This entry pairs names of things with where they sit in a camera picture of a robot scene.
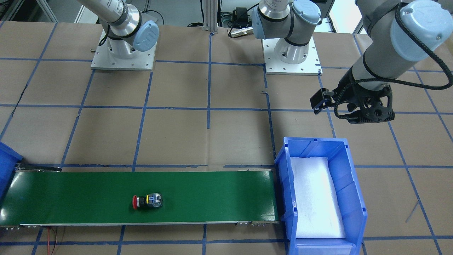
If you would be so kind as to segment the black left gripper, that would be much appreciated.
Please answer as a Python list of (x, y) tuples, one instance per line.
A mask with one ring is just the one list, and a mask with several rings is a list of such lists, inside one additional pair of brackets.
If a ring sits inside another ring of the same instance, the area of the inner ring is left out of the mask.
[[(361, 86), (364, 82), (381, 82), (386, 85), (380, 90), (369, 90)], [(337, 118), (346, 119), (351, 124), (381, 123), (392, 121), (395, 113), (392, 109), (392, 90), (388, 83), (395, 79), (359, 79), (352, 74), (352, 68), (340, 80), (333, 91), (319, 89), (311, 98), (314, 114), (325, 108), (334, 108)]]

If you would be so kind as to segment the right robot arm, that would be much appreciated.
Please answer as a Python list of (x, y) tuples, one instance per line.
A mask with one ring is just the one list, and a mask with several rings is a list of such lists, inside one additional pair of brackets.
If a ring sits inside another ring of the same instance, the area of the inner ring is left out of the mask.
[(128, 59), (138, 52), (152, 49), (159, 38), (157, 19), (139, 11), (125, 0), (80, 0), (96, 14), (105, 31), (99, 46), (108, 44), (110, 54)]

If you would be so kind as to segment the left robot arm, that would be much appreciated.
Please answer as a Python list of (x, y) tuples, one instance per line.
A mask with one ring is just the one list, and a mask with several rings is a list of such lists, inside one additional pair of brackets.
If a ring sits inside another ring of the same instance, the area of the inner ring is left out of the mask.
[[(310, 100), (315, 114), (333, 108), (351, 124), (392, 121), (391, 83), (443, 90), (452, 86), (452, 72), (435, 54), (452, 34), (451, 0), (356, 0), (372, 44), (349, 68), (333, 91), (320, 89)], [(310, 0), (261, 0), (251, 9), (257, 39), (278, 39), (274, 51), (288, 64), (305, 60), (309, 40), (321, 18)], [(429, 86), (398, 80), (419, 61), (432, 58), (447, 84)]]

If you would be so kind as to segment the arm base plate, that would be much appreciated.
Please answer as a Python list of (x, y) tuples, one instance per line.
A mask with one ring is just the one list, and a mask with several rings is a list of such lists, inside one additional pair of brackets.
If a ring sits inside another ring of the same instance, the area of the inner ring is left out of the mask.
[(285, 39), (262, 39), (265, 69), (276, 75), (321, 75), (323, 73), (313, 37), (307, 45), (293, 46)]
[(97, 46), (91, 68), (95, 70), (152, 71), (157, 44), (145, 51), (138, 51), (124, 40), (107, 37)]

